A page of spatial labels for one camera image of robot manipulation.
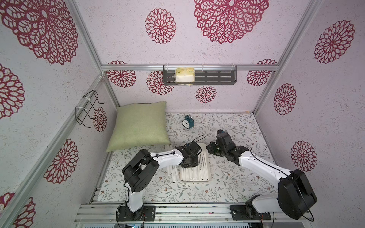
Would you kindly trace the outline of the straw group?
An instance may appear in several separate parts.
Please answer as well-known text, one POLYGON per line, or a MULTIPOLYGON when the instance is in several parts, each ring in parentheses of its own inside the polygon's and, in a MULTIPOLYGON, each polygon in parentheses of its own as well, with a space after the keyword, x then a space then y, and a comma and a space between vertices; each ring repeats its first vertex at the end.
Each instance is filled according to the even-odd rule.
POLYGON ((199 169, 198 169, 198 167, 195 167, 195 168, 194 168, 194 179, 195 179, 196 181, 198 181, 198 180, 199 180, 199 169))
POLYGON ((186 181, 189 181, 189 169, 188 168, 185 168, 186 170, 186 181))
POLYGON ((190 181, 195 181, 196 179, 196 171, 195 171, 195 167, 190 169, 190 181))
POLYGON ((205 180, 205 156, 201 155, 201 175, 202 175, 202 179, 205 180))

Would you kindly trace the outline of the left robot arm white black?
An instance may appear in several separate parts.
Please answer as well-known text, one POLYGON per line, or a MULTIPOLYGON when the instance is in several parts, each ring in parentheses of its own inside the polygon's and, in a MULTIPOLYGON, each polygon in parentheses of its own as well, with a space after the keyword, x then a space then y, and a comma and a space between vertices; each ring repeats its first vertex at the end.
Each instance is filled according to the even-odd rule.
POLYGON ((124 186, 127 187, 128 193, 126 206, 129 211, 134 213, 142 208, 143 190, 159 169, 172 165, 180 165, 183 168, 196 167, 199 165, 198 156, 202 151, 202 147, 196 141, 160 153, 140 150, 122 169, 124 186))

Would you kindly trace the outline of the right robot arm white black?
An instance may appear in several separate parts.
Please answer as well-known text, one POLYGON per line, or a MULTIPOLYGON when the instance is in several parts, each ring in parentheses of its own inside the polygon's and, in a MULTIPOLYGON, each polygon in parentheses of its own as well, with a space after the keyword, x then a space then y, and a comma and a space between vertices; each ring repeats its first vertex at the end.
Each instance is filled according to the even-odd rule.
POLYGON ((248 219, 255 219, 256 216, 263 218, 265 213, 282 212, 291 219, 298 220, 317 203, 314 190, 302 170, 291 171, 269 164, 251 149, 237 146, 223 130, 218 130, 216 140, 210 142, 206 149, 212 155, 225 157, 228 161, 253 171, 277 187, 276 194, 258 194, 245 203, 241 213, 248 219))

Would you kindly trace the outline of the white storage tray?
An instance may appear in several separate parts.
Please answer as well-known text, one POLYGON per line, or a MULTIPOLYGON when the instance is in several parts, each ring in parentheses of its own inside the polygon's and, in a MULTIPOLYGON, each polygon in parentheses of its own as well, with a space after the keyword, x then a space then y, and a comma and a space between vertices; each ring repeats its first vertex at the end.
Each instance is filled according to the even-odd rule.
POLYGON ((198 156, 198 166, 193 168, 180 168, 179 178, 182 182, 209 182, 211 171, 209 153, 205 143, 198 143, 202 151, 198 156))

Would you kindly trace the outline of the wrapped straw left pile edge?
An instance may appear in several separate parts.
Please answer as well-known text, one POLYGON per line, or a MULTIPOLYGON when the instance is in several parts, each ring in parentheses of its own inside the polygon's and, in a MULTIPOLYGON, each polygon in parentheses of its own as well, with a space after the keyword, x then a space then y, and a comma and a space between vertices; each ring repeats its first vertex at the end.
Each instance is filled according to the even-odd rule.
POLYGON ((172 173, 173 173, 173 182, 174 183, 177 183, 178 182, 178 179, 179 179, 179 172, 177 170, 177 166, 176 165, 173 165, 172 166, 172 173))

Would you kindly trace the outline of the teal alarm clock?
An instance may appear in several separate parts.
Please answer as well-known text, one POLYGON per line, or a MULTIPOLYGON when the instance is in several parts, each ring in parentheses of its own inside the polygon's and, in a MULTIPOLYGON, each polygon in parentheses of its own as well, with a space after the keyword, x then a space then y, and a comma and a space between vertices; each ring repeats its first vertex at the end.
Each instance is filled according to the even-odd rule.
POLYGON ((182 120, 182 125, 186 129, 191 129, 194 127, 194 120, 190 115, 186 115, 184 119, 182 120))

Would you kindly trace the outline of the green pillow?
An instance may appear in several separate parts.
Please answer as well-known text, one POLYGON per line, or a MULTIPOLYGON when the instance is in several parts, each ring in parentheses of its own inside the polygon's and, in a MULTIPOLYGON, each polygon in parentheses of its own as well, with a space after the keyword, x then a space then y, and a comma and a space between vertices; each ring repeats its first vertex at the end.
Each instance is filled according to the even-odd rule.
POLYGON ((114 131, 106 151, 139 146, 169 145, 166 130, 166 102, 128 104, 117 108, 114 131))

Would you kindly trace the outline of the yellow sponge block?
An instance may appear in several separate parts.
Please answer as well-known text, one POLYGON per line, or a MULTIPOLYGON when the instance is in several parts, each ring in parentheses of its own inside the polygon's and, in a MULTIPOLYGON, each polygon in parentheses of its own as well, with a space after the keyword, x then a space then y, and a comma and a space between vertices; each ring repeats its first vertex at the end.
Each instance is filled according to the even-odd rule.
POLYGON ((193 67, 179 67, 175 71, 175 82, 191 84, 195 82, 195 69, 193 67))

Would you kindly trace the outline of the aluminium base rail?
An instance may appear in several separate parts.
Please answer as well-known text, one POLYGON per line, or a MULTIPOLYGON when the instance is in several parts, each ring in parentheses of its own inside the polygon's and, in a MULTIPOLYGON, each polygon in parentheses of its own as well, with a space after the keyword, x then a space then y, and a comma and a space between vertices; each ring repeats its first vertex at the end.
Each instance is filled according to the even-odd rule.
POLYGON ((117 222, 116 204, 81 205, 76 217, 72 220, 73 228, 119 228, 124 225, 134 228, 314 228, 315 224, 308 221, 309 214, 304 218, 294 220, 284 213, 270 214, 270 220, 234 220, 235 213, 229 203, 156 203, 153 221, 122 221, 117 222))

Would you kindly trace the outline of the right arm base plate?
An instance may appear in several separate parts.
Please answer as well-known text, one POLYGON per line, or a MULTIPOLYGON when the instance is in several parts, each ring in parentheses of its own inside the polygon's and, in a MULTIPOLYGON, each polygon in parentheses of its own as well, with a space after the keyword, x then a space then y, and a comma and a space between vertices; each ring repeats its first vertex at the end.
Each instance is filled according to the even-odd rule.
POLYGON ((230 206, 232 219, 234 221, 243 220, 271 220, 269 213, 258 213, 253 206, 246 205, 231 205, 230 206))

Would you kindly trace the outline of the dark metal wall shelf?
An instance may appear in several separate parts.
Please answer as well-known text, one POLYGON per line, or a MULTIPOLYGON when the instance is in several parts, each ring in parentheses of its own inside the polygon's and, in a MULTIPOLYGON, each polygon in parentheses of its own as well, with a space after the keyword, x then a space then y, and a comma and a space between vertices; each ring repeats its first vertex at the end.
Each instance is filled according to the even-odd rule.
POLYGON ((163 66, 163 83, 167 86, 232 86, 237 82, 237 66, 231 65, 228 70, 194 71, 193 82, 177 82, 175 72, 163 66))

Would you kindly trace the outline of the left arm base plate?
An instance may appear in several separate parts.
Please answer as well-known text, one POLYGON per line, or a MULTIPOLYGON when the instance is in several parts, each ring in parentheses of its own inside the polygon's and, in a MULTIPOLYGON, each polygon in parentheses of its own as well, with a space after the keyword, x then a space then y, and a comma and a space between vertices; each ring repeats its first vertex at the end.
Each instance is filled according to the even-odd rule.
POLYGON ((132 212, 127 206, 120 205, 116 212, 116 221, 154 221, 155 215, 156 206, 142 206, 142 208, 140 208, 136 212, 132 212))

